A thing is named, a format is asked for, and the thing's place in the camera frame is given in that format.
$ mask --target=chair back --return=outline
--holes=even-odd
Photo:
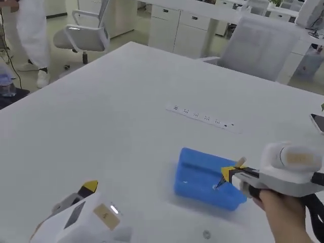
[[[99,11],[99,28],[104,27],[104,17],[108,11],[110,0],[101,0],[101,8]]]
[[[243,16],[217,64],[276,81],[298,39],[291,23]]]

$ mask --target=blue plastic container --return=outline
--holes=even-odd
[[[247,201],[247,197],[228,182],[216,190],[213,189],[222,178],[221,168],[233,165],[235,162],[232,160],[183,148],[174,191],[179,196],[234,211]]]

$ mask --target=white pants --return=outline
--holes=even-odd
[[[30,59],[39,69],[49,67],[44,0],[20,0],[17,12],[3,8],[3,18],[6,38],[15,53]]]

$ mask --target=office chair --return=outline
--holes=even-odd
[[[87,51],[104,52],[110,44],[109,34],[104,26],[104,16],[108,11],[109,0],[102,0],[99,13],[86,12],[82,10],[72,11],[76,25],[67,24],[64,29],[54,35],[54,45],[61,49],[70,49],[73,52],[83,52],[83,64],[88,63]],[[82,26],[77,20],[77,15],[96,17],[99,19],[97,28]]]
[[[220,58],[198,60],[276,81],[298,39],[280,20],[243,16]]]

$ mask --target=phone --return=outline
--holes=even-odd
[[[324,135],[324,116],[311,114],[310,119],[319,132]]]

